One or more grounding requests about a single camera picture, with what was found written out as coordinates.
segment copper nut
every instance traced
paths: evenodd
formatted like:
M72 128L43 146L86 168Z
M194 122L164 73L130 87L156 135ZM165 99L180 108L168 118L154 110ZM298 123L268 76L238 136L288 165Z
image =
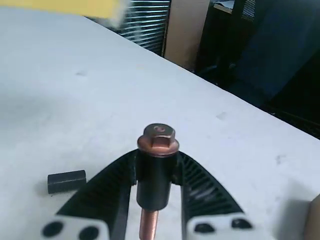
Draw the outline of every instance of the copper nut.
M179 150L175 130L162 123L148 125L137 141L138 148L153 157L165 158Z

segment black cylinder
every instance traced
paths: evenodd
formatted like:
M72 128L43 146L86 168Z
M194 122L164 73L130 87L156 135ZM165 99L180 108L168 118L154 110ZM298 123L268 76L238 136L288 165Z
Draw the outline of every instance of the black cylinder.
M147 211L158 211L167 206L176 164L177 153L168 157L154 157L138 151L136 201L140 207Z

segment metal part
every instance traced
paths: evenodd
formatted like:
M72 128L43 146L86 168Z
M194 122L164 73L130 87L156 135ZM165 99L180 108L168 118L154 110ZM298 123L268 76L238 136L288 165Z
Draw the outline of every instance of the metal part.
M156 236L157 222L158 222L158 211L147 211L141 210L140 219L140 240L153 240Z
M156 235L158 210L168 204L171 179L177 163L179 143L175 130L165 124L148 125L137 141L138 189L136 200L142 207L140 240Z
M179 150L179 142L175 139L175 130L165 124L154 123L144 129L138 139L140 151L150 156L165 158L174 155Z

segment hole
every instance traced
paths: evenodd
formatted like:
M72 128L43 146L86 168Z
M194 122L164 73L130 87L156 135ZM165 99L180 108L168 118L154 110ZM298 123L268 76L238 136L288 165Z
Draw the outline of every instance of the hole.
M42 230L42 235L51 238L58 235L62 228L64 227L63 223L60 221L53 221L48 223Z
M153 129L159 133L163 133L166 130L163 126L154 126Z
M215 229L208 223L198 223L195 226L194 231L196 233L206 234L206 233L214 233Z
M233 219L231 223L231 227L233 229L252 229L253 228L250 222L248 222L243 218Z
M80 240L94 240L99 235L99 229L95 226L88 226L81 230L79 234Z

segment dark fabric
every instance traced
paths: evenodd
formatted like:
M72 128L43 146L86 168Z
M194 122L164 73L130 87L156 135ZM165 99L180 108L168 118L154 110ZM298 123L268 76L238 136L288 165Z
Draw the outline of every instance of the dark fabric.
M258 28L237 63L236 78L268 100L281 91L320 48L319 5L319 0L257 0Z

